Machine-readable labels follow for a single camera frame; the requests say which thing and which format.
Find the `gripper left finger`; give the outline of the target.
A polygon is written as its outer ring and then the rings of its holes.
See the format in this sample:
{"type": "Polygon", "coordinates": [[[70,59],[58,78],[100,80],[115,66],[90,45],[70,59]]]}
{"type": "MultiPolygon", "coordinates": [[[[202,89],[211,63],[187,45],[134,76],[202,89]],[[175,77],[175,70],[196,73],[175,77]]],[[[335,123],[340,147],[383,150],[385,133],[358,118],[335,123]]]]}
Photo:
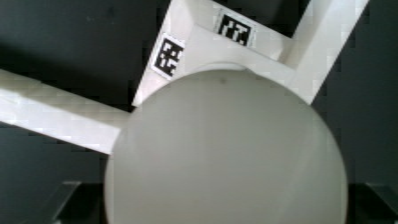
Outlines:
{"type": "Polygon", "coordinates": [[[100,183],[65,181],[60,184],[31,224],[106,224],[100,183]]]}

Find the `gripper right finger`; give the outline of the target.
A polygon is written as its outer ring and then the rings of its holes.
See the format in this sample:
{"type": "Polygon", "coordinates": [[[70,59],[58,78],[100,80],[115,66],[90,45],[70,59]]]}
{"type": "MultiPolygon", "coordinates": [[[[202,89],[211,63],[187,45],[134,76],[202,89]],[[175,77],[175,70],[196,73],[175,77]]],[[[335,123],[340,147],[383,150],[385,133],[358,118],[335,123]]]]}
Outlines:
{"type": "Polygon", "coordinates": [[[398,224],[398,193],[386,185],[349,185],[346,224],[398,224]]]}

